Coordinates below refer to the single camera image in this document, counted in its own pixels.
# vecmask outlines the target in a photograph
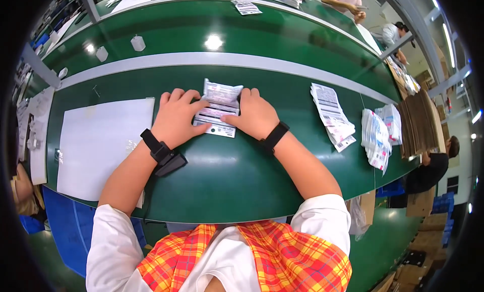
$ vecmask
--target wrist device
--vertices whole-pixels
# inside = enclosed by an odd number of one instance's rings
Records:
[[[289,126],[286,123],[280,121],[279,124],[273,129],[273,131],[265,139],[261,139],[259,142],[262,148],[271,155],[274,154],[274,147],[279,140],[289,131]]]
[[[165,142],[158,142],[149,129],[141,134],[143,141],[151,150],[149,153],[152,158],[158,163],[154,169],[156,176],[164,176],[171,173],[187,163],[182,154],[176,154],[175,151],[170,150]]]

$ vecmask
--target green workbench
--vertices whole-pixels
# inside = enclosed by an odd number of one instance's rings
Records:
[[[318,11],[320,18],[327,17],[323,19],[351,35],[358,33],[354,23],[339,12],[320,4],[307,6]],[[359,44],[296,14],[265,6],[259,9],[263,14],[242,17],[230,1],[189,0],[149,5],[116,14],[72,35],[64,42],[62,51],[54,50],[44,62],[57,72],[68,67],[68,76],[72,76],[102,64],[139,56],[203,52],[208,35],[217,34],[224,41],[219,52],[311,66],[401,101],[388,67]],[[130,39],[136,34],[146,43],[142,52],[135,52],[131,47]],[[106,47],[109,56],[104,63],[84,50],[88,43]],[[168,66],[102,76],[56,92],[47,131],[47,186],[56,190],[58,164],[54,156],[66,110],[148,96],[158,98],[176,87],[202,92],[204,78],[259,88],[281,120],[335,176],[345,199],[383,186],[418,165],[417,161],[403,161],[397,146],[383,177],[381,171],[368,164],[359,144],[361,111],[384,104],[365,95],[281,72],[227,66]],[[334,88],[346,116],[356,126],[354,137],[358,141],[341,153],[330,143],[319,119],[309,94],[312,82]],[[95,85],[99,97],[92,90]],[[33,78],[27,95],[43,87],[45,84]],[[143,209],[135,209],[134,216],[173,222],[239,222],[292,215],[302,203],[281,165],[273,157],[265,156],[257,143],[241,131],[237,131],[234,139],[204,134],[179,150],[188,164],[167,177],[151,178],[145,187]],[[96,206],[94,202],[81,202]]]

